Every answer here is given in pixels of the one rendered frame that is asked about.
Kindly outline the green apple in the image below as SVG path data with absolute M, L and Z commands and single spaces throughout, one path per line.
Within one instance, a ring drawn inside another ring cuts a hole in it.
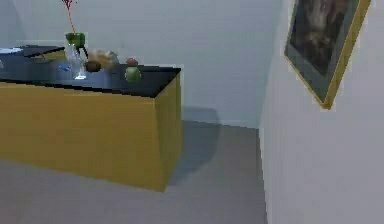
M 137 67 L 128 67 L 125 71 L 125 79 L 128 82 L 138 81 L 141 78 L 141 72 Z

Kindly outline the brown potato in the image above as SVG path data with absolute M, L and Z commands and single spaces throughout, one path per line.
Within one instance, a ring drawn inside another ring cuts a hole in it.
M 88 72 L 98 72 L 101 70 L 101 64 L 97 61 L 87 61 L 85 68 Z

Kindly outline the yellow counter with black top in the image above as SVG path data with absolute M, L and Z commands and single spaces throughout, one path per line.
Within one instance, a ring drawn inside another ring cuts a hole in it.
M 0 159 L 162 192 L 182 153 L 177 67 L 72 78 L 65 60 L 0 54 Z

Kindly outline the clear glass vase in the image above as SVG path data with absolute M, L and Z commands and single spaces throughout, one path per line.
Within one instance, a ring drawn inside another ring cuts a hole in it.
M 86 70 L 84 61 L 78 53 L 74 44 L 65 46 L 65 55 L 68 61 L 70 74 L 75 80 L 83 80 L 86 78 Z

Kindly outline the gold framed dark picture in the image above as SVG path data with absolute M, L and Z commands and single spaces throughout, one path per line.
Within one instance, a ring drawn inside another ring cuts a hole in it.
M 331 109 L 371 0 L 295 0 L 284 56 Z

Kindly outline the black flat tray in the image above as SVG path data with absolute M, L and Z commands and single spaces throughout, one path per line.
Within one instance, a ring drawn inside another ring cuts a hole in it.
M 20 51 L 17 52 L 17 55 L 31 58 L 61 50 L 63 50 L 63 47 L 60 46 L 25 45 L 20 46 Z

